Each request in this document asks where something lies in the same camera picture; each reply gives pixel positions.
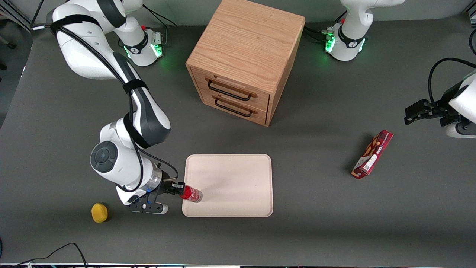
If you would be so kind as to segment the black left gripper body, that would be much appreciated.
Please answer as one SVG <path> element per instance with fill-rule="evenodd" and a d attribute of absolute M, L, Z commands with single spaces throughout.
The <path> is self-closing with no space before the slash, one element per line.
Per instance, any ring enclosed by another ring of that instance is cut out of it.
<path fill-rule="evenodd" d="M 439 118 L 439 123 L 442 127 L 446 127 L 452 123 L 462 121 L 462 117 L 454 108 L 449 105 L 451 98 L 441 98 L 438 101 L 428 101 L 430 107 L 428 120 Z"/>

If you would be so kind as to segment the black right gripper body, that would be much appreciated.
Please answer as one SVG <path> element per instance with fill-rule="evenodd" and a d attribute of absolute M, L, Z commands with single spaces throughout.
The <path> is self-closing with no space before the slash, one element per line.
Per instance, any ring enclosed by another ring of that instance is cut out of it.
<path fill-rule="evenodd" d="M 155 188 L 156 195 L 162 195 L 162 194 L 175 195 L 174 187 L 173 187 L 174 181 L 175 181 L 175 178 L 162 179 L 159 185 Z"/>

